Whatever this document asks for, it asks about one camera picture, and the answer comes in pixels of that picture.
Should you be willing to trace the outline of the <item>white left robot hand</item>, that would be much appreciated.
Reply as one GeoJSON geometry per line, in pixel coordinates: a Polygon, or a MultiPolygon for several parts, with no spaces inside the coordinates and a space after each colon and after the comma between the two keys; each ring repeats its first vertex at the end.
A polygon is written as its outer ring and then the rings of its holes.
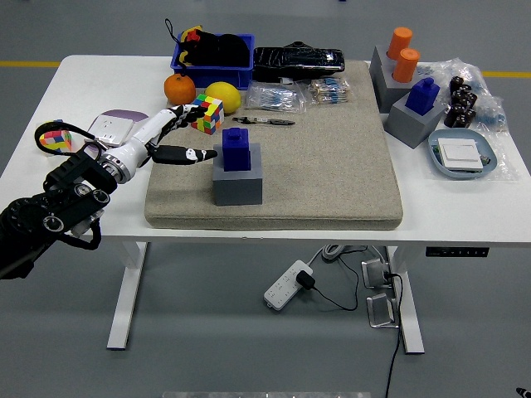
{"type": "Polygon", "coordinates": [[[148,160],[161,164],[192,165],[214,159],[217,151],[213,149],[185,148],[160,143],[165,135],[188,126],[201,118],[205,112],[204,107],[195,104],[163,109],[149,118],[123,145],[105,151],[100,163],[114,175],[117,183],[123,184],[130,181],[136,170],[148,160]]]}

